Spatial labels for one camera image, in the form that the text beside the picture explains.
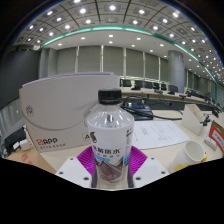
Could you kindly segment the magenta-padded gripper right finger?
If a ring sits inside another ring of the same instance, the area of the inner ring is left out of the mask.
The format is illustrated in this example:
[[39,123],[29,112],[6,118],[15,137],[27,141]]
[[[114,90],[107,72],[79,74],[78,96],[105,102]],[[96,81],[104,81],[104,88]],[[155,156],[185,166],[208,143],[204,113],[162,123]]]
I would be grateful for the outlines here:
[[136,147],[131,148],[128,170],[128,187],[140,188],[157,181],[169,172],[155,157],[147,157]]

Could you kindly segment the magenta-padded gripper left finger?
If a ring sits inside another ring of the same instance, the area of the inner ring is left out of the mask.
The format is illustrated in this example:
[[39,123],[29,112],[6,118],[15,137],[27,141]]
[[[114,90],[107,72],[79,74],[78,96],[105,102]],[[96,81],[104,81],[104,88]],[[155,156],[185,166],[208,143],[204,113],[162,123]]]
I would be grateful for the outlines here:
[[92,147],[89,146],[77,157],[69,157],[56,172],[67,181],[84,188],[91,188],[95,172]]

